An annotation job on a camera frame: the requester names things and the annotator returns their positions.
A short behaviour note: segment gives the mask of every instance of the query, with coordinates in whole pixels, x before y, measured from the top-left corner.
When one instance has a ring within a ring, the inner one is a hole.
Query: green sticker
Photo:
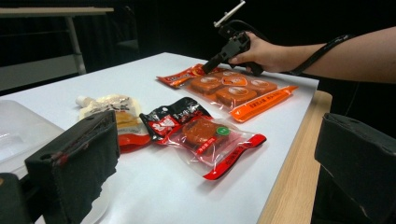
[[[230,129],[227,128],[227,127],[218,127],[218,128],[216,129],[216,132],[217,132],[219,135],[228,135],[228,134],[230,134]]]

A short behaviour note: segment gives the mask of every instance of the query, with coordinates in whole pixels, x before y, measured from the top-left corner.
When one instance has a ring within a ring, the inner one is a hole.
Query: transparent plastic box
[[[0,100],[0,173],[24,177],[24,160],[63,132],[27,107]]]

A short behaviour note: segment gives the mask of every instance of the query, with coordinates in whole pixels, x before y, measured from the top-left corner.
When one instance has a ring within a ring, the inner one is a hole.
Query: person's arm
[[[287,72],[296,68],[324,44],[283,47],[247,33],[250,50],[229,63],[255,62],[267,72]],[[343,80],[396,83],[396,27],[356,36],[341,43],[304,70],[317,77]]]

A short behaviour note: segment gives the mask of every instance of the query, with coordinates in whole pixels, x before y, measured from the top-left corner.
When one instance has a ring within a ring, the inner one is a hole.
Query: snack package
[[[136,99],[120,94],[110,94],[96,100],[79,96],[76,103],[82,107],[79,119],[106,110],[115,111],[121,153],[136,150],[150,142],[148,130],[139,118],[141,110]]]
[[[225,109],[239,122],[245,122],[279,104],[298,88],[279,88],[274,82],[262,77],[250,77],[225,68],[216,68],[210,74],[202,74],[202,65],[196,64],[179,74],[158,79],[168,86],[185,89],[212,105]]]
[[[213,119],[189,97],[140,118],[156,143],[176,147],[179,156],[208,180],[222,177],[243,152],[266,141],[262,134],[243,132],[225,119]]]

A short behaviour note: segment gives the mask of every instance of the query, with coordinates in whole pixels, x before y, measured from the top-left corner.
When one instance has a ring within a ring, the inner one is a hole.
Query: table
[[[31,17],[64,17],[72,44],[73,54],[47,59],[39,62],[11,65],[0,68],[5,80],[0,90],[27,85],[49,78],[60,77],[73,73],[86,74],[85,63],[79,48],[78,37],[73,17],[105,15],[114,11],[111,7],[11,7],[0,8],[0,18],[31,18]]]
[[[64,130],[78,120],[79,95],[130,95],[144,113],[190,96],[214,118],[227,119],[209,102],[156,80],[197,63],[205,61],[165,52],[0,100],[15,100]],[[235,123],[240,130],[264,134],[267,142],[247,151],[217,181],[198,176],[172,147],[152,144],[122,154],[107,180],[111,200],[100,223],[309,223],[319,168],[313,152],[332,97],[317,91],[315,79],[269,73],[263,78],[299,86],[284,103]]]

